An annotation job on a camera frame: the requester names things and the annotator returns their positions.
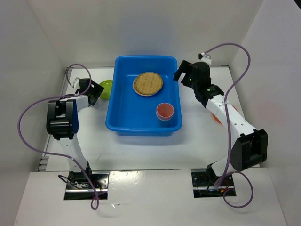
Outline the green plastic plate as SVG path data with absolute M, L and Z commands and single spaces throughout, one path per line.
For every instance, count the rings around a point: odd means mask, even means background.
M 109 100 L 111 96 L 112 80 L 102 81 L 99 85 L 104 88 L 100 95 L 100 98 Z

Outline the pink plastic cup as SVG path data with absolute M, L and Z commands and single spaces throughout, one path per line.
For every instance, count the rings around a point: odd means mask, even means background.
M 156 108 L 156 115 L 162 121 L 171 120 L 174 115 L 174 107 L 170 103 L 161 103 Z

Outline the light woven bamboo tray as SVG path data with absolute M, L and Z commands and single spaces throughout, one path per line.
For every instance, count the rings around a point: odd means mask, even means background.
M 143 94 L 153 93 L 163 86 L 162 77 L 154 72 L 142 73 L 134 81 L 136 81 L 138 91 Z

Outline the orange woven bamboo tray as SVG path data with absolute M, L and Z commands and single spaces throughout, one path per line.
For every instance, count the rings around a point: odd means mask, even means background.
M 134 92 L 135 92 L 136 94 L 140 95 L 140 96 L 143 96 L 143 97 L 151 97 L 151 96 L 157 94 L 158 92 L 161 91 L 162 87 L 163 87 L 163 86 L 161 86 L 158 90 L 156 90 L 156 91 L 153 92 L 153 93 L 150 93 L 150 94 L 143 94 L 143 93 L 140 93 L 140 92 L 138 91 L 138 89 L 137 89 L 137 87 L 136 87 L 136 81 L 133 81 L 133 90 L 134 90 Z

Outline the orange plastic bowl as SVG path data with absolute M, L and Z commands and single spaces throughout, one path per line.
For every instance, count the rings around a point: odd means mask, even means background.
M 214 115 L 213 113 L 211 113 L 211 115 L 212 115 L 213 119 L 214 119 L 217 123 L 222 124 L 221 121 L 216 117 L 216 115 Z

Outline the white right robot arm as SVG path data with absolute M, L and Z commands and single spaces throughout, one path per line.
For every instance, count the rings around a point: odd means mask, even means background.
M 174 73 L 174 81 L 184 75 L 181 83 L 192 88 L 196 99 L 215 115 L 228 131 L 230 143 L 227 156 L 209 164 L 207 182 L 217 185 L 223 175 L 242 172 L 265 162 L 267 159 L 268 134 L 248 123 L 243 116 L 225 100 L 224 92 L 211 82 L 210 66 L 205 62 L 189 63 L 183 60 Z

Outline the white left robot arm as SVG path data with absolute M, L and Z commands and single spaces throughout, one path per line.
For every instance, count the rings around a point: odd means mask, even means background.
M 48 102 L 46 129 L 60 144 L 63 154 L 68 156 L 70 173 L 67 182 L 77 182 L 83 188 L 89 188 L 94 182 L 94 177 L 77 138 L 78 112 L 94 106 L 103 90 L 104 87 L 90 79 L 79 79 L 77 91 L 84 92 L 83 95 Z

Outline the blue plastic bin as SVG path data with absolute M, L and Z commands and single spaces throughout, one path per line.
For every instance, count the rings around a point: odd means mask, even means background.
M 182 126 L 178 82 L 174 81 L 177 60 L 172 56 L 128 55 L 115 60 L 106 127 L 123 136 L 169 136 Z M 160 92 L 143 97 L 133 90 L 134 79 L 142 73 L 154 72 L 163 79 Z M 172 127 L 158 124 L 156 108 L 161 103 L 174 107 Z

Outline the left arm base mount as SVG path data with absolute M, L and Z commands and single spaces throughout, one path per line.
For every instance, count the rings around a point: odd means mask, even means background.
M 107 200 L 109 187 L 109 172 L 95 171 L 89 174 L 100 200 Z M 68 176 L 58 177 L 66 184 L 64 200 L 91 200 L 95 197 L 94 190 L 82 173 L 69 172 Z

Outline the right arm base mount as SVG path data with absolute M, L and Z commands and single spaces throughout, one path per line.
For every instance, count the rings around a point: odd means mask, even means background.
M 191 179 L 194 198 L 212 198 L 225 196 L 236 196 L 234 181 L 232 176 L 227 176 L 218 188 L 214 187 L 214 182 L 210 181 L 205 169 L 192 169 Z

